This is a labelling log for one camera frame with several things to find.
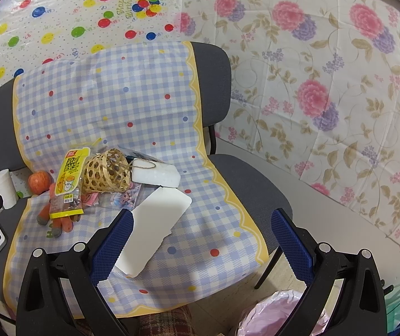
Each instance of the white paper roll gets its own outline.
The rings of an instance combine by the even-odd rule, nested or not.
[[[0,171],[0,195],[5,209],[13,207],[18,200],[18,195],[8,169]]]

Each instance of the wicker basket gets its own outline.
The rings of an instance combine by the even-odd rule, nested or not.
[[[118,149],[88,159],[83,169],[82,192],[125,192],[130,187],[130,165]]]

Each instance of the chair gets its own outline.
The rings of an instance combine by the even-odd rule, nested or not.
[[[219,47],[192,43],[200,86],[203,127],[209,128],[211,154],[209,158],[246,208],[262,233],[268,252],[278,247],[271,230],[271,213],[283,208],[289,217],[292,209],[276,186],[249,164],[231,155],[216,154],[214,124],[222,121],[230,108],[231,67],[226,53]],[[0,170],[15,171],[25,168],[13,130],[13,80],[0,87]],[[7,245],[0,251],[0,299],[3,300],[2,281],[11,241],[27,198],[20,199],[9,210],[0,213],[0,227],[7,235]]]

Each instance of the chair leg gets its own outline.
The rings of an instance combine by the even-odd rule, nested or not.
[[[257,282],[256,286],[254,287],[254,289],[259,289],[259,287],[262,285],[263,281],[266,280],[266,278],[268,277],[268,275],[272,271],[273,267],[278,262],[278,260],[281,257],[281,255],[282,255],[282,249],[281,249],[280,246],[278,246],[278,248],[276,249],[275,254],[273,255],[273,258],[270,260],[268,266],[263,271],[263,274],[261,275],[261,277],[258,280],[258,282]]]
[[[216,140],[216,130],[214,125],[208,126],[209,129],[209,141],[210,141],[210,155],[216,153],[217,140]]]

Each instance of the blue gripper pad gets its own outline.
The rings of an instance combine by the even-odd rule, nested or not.
[[[272,213],[272,231],[296,278],[305,282],[307,286],[311,285],[315,277],[313,259],[279,210]]]
[[[106,280],[133,231],[133,215],[126,210],[92,257],[90,279],[94,286]]]

